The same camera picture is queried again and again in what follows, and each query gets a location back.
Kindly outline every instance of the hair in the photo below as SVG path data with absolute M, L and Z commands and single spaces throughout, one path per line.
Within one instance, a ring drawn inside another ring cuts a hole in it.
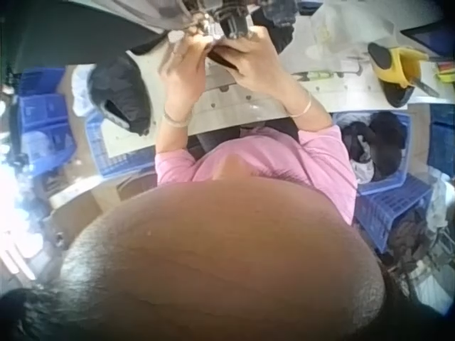
M 339 340 L 416 341 L 428 337 L 434 339 L 435 335 L 447 328 L 448 317 L 438 314 L 427 305 L 411 301 L 387 272 L 384 271 L 383 275 L 386 296 L 378 316 L 364 328 Z M 97 323 L 95 327 L 90 321 L 87 323 L 86 314 L 81 313 L 83 309 L 65 305 L 67 303 L 62 303 L 56 290 L 36 287 L 9 291 L 0 298 L 0 339 L 112 340 L 107 333 L 103 333 L 102 328 L 114 330 L 113 326 L 104 324 L 104 327 L 100 327 Z

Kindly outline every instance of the blue plastic bin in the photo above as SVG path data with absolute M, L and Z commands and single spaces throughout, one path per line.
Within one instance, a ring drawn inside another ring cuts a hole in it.
M 92 157 L 95 160 L 98 172 L 104 178 L 135 173 L 144 168 L 151 168 L 155 164 L 155 153 L 153 147 L 147 147 L 110 158 L 107 155 L 105 142 L 102 139 L 101 123 L 103 116 L 94 112 L 85 121 L 85 133 L 90 145 Z
M 378 112 L 378 111 L 366 111 L 366 112 L 361 112 L 361 114 L 371 115 L 376 112 Z M 398 171 L 395 174 L 389 176 L 388 178 L 386 178 L 384 180 L 366 183 L 364 185 L 359 185 L 358 186 L 359 195 L 371 195 L 374 193 L 383 192 L 385 190 L 392 190 L 394 188 L 400 187 L 406 181 L 407 168 L 409 165 L 410 150 L 411 150 L 411 143 L 412 143 L 412 141 L 411 141 L 412 122 L 411 122 L 410 116 L 408 114 L 405 114 L 404 112 L 398 112 L 398 111 L 391 111 L 391 112 L 393 114 L 397 115 L 400 122 L 403 123 L 407 128 L 406 147 L 405 147 L 404 156 L 401 160 L 400 167 L 398 168 Z M 339 120 L 340 117 L 344 114 L 346 114 L 346 112 L 334 113 L 333 121 L 336 123 L 337 120 Z
M 431 198 L 431 186 L 408 174 L 400 188 L 357 197 L 354 216 L 383 253 L 394 221 L 415 205 L 426 210 Z
M 455 176 L 455 127 L 432 124 L 428 165 L 439 169 L 450 177 Z
M 431 104 L 429 111 L 432 117 L 432 123 L 455 126 L 455 105 Z
M 19 97 L 19 107 L 23 130 L 34 126 L 49 126 L 68 121 L 65 96 L 61 94 Z
M 36 94 L 51 94 L 57 90 L 63 75 L 64 67 L 35 67 L 22 72 L 17 94 L 33 96 Z
M 67 163 L 76 144 L 70 125 L 63 123 L 24 131 L 21 150 L 28 156 L 28 174 L 37 176 Z

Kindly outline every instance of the blue basket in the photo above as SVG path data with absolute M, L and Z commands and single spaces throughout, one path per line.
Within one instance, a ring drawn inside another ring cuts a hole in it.
M 67 163 L 76 151 L 68 123 L 29 129 L 21 137 L 21 150 L 27 154 L 31 176 L 41 175 Z
M 432 188 L 408 174 L 400 188 L 357 197 L 354 216 L 383 253 L 394 221 L 415 205 L 426 210 L 431 198 Z
M 27 69 L 22 72 L 17 94 L 19 96 L 33 96 L 54 93 L 64 74 L 64 67 Z
M 19 97 L 22 129 L 68 122 L 65 96 L 40 94 Z
M 360 112 L 359 114 L 371 115 L 376 112 L 378 112 L 378 111 L 366 111 L 366 112 Z M 392 113 L 397 115 L 400 122 L 403 123 L 407 129 L 405 154 L 401 160 L 400 167 L 398 168 L 397 172 L 395 172 L 395 174 L 389 176 L 388 178 L 386 178 L 384 180 L 366 183 L 364 185 L 359 185 L 358 192 L 360 195 L 371 195 L 374 193 L 383 192 L 385 190 L 392 190 L 394 188 L 400 187 L 406 181 L 407 168 L 409 165 L 410 150 L 411 150 L 411 144 L 412 144 L 412 142 L 411 142 L 412 122 L 411 122 L 410 116 L 408 114 L 405 114 L 404 112 L 392 111 Z M 340 117 L 344 114 L 346 114 L 346 112 L 334 113 L 333 121 L 336 123 L 340 119 Z
M 455 176 L 455 131 L 452 126 L 432 124 L 428 165 L 450 177 Z
M 107 155 L 105 142 L 101 134 L 101 123 L 103 116 L 95 112 L 85 122 L 85 133 L 90 145 L 92 157 L 95 160 L 98 172 L 104 178 L 114 178 L 121 175 L 128 175 L 144 168 L 153 167 L 155 164 L 155 153 L 153 147 L 147 147 L 110 158 Z
M 455 105 L 431 104 L 429 106 L 429 111 L 432 116 L 432 123 L 455 126 Z

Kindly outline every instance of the blue crate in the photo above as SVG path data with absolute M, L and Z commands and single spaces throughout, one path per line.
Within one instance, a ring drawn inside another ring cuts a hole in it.
M 376 111 L 366 111 L 366 112 L 360 112 L 360 114 L 371 115 L 372 113 L 375 113 L 375 112 L 378 112 L 378 111 L 377 110 Z M 391 111 L 391 112 L 393 114 L 397 115 L 400 122 L 403 123 L 407 128 L 405 153 L 401 160 L 400 167 L 398 168 L 398 171 L 395 174 L 392 174 L 391 176 L 389 176 L 388 178 L 386 178 L 384 180 L 366 183 L 364 185 L 359 185 L 358 186 L 359 195 L 371 195 L 374 193 L 383 192 L 385 190 L 392 190 L 394 188 L 400 187 L 406 181 L 407 168 L 408 168 L 409 161 L 410 161 L 410 151 L 411 151 L 411 145 L 412 145 L 411 117 L 408 114 L 405 114 L 404 112 L 399 112 L 399 111 Z M 336 122 L 344 114 L 346 114 L 346 112 L 334 113 L 333 122 L 335 122 L 335 124 L 336 124 Z
M 429 111 L 432 117 L 432 123 L 455 126 L 455 105 L 431 104 Z
M 144 168 L 151 168 L 155 165 L 155 153 L 153 147 L 147 147 L 110 158 L 107 155 L 105 142 L 101 134 L 101 123 L 103 116 L 94 112 L 85 121 L 85 133 L 90 145 L 92 157 L 97 166 L 98 172 L 104 178 L 135 173 Z
M 68 121 L 65 96 L 61 94 L 19 97 L 19 108 L 23 130 Z
M 29 129 L 22 133 L 21 150 L 27 154 L 31 176 L 41 175 L 67 163 L 76 152 L 68 123 Z
M 63 75 L 64 67 L 35 67 L 22 72 L 17 94 L 33 96 L 36 94 L 51 94 L 57 90 Z
M 357 197 L 354 216 L 383 253 L 394 221 L 416 205 L 426 210 L 431 198 L 431 186 L 408 174 L 400 188 Z
M 433 123 L 430 127 L 428 165 L 455 176 L 455 127 Z

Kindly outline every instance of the bracelet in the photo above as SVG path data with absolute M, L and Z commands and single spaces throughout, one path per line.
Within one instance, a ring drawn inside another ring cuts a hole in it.
M 190 124 L 191 119 L 193 118 L 193 112 L 190 113 L 190 115 L 188 116 L 188 118 L 185 121 L 176 121 L 175 119 L 173 119 L 172 117 L 170 117 L 168 115 L 166 110 L 164 110 L 163 118 L 167 124 L 169 124 L 170 126 L 173 126 L 174 128 L 186 128 Z
M 301 114 L 298 114 L 298 115 L 289 115 L 289 117 L 291 117 L 292 119 L 296 119 L 297 117 L 300 117 L 300 116 L 305 115 L 305 114 L 310 110 L 310 108 L 311 108 L 311 105 L 312 105 L 312 102 L 311 102 L 311 94 L 310 94 L 310 92 L 309 92 L 307 89 L 305 89 L 305 90 L 306 90 L 306 93 L 307 93 L 308 96 L 309 96 L 308 104 L 306 105 L 305 110 L 304 110 Z

